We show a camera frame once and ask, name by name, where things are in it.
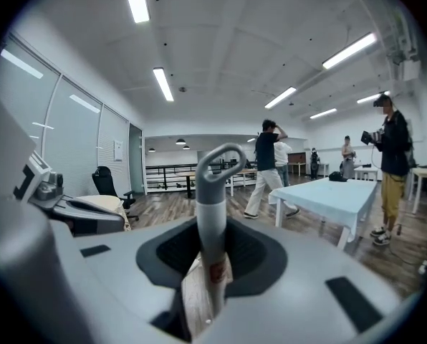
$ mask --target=white table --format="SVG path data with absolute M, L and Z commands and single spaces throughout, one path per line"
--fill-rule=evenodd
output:
M 230 179 L 229 179 L 229 183 L 230 183 L 230 185 L 229 185 L 229 187 L 230 187 L 230 190 L 231 190 L 231 196 L 234 196 L 234 180 L 233 180 L 233 177 L 235 176 L 235 175 L 242 175 L 242 177 L 243 177 L 243 180 L 244 180 L 244 187 L 246 186 L 246 184 L 245 184 L 245 175 L 246 174 L 250 174 L 250 173 L 256 173 L 257 172 L 257 170 L 256 169 L 249 169 L 249 168 L 245 168 L 245 169 L 243 169 L 242 171 L 239 171 L 238 173 L 236 173 L 236 174 L 234 174 L 234 175 L 232 175 L 231 177 L 230 177 Z
M 298 176 L 301 176 L 301 166 L 306 166 L 306 163 L 288 163 L 290 167 L 292 167 L 292 173 L 293 173 L 293 166 L 298 166 Z
M 417 209 L 419 207 L 419 201 L 421 200 L 421 192 L 422 192 L 422 178 L 427 178 L 427 168 L 411 169 L 411 189 L 408 197 L 409 201 L 413 199 L 414 176 L 417 176 L 417 192 L 416 192 L 416 198 L 414 199 L 413 214 L 417 213 Z
M 125 209 L 123 208 L 123 201 L 116 196 L 110 195 L 90 195 L 90 196 L 79 196 L 77 199 L 87 201 L 91 204 L 100 206 L 101 208 L 108 209 L 114 213 L 118 213 L 125 220 L 125 231 L 130 231 L 130 224 L 128 217 L 126 216 Z
M 376 182 L 348 180 L 334 182 L 328 178 L 277 188 L 269 194 L 269 203 L 277 205 L 276 226 L 282 226 L 284 201 L 305 208 L 343 226 L 337 244 L 344 249 L 346 242 L 355 239 L 357 223 L 364 217 L 368 220 L 375 198 Z
M 329 163 L 319 163 L 320 166 L 323 166 L 323 178 L 327 177 L 327 168 Z
M 363 180 L 363 177 L 366 174 L 366 181 L 370 180 L 370 173 L 374 175 L 374 181 L 378 181 L 378 171 L 379 169 L 376 167 L 357 167 L 354 169 L 354 179 Z
M 327 169 L 329 168 L 329 163 L 318 163 L 319 166 L 323 166 L 323 177 L 327 177 Z M 310 177 L 311 174 L 311 164 L 307 164 L 306 168 L 306 177 Z

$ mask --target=sneaker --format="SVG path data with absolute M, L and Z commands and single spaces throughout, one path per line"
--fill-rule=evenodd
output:
M 246 218 L 246 219 L 257 219 L 258 216 L 244 212 L 244 218 Z
M 381 234 L 379 237 L 376 237 L 373 241 L 374 244 L 378 246 L 385 246 L 390 243 L 391 236 L 388 236 L 386 233 Z
M 296 210 L 291 211 L 287 214 L 287 218 L 291 217 L 291 216 L 295 216 L 299 213 L 299 208 L 296 208 Z
M 380 235 L 385 233 L 385 229 L 383 226 L 377 226 L 374 230 L 371 231 L 370 236 L 379 237 Z

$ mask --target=woman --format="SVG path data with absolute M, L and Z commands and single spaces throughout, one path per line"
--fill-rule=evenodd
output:
M 344 138 L 344 145 L 341 148 L 341 154 L 344 158 L 342 162 L 342 175 L 344 178 L 354 177 L 354 158 L 356 157 L 355 152 L 350 146 L 350 137 L 347 135 Z

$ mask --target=black t-shirt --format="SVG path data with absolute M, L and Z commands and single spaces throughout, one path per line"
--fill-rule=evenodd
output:
M 276 168 L 274 165 L 274 143 L 278 134 L 261 133 L 255 143 L 256 163 L 258 171 Z

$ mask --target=white pants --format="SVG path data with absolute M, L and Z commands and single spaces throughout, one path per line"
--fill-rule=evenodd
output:
M 276 188 L 282 188 L 284 185 L 282 184 L 282 179 L 277 173 L 277 169 L 268 169 L 266 171 L 258 171 L 256 172 L 256 185 L 254 192 L 251 193 L 249 203 L 245 208 L 245 212 L 251 215 L 257 215 L 259 209 L 259 203 L 262 200 L 264 188 L 268 185 L 271 190 Z M 288 208 L 295 210 L 297 207 L 295 205 L 288 204 L 284 202 Z

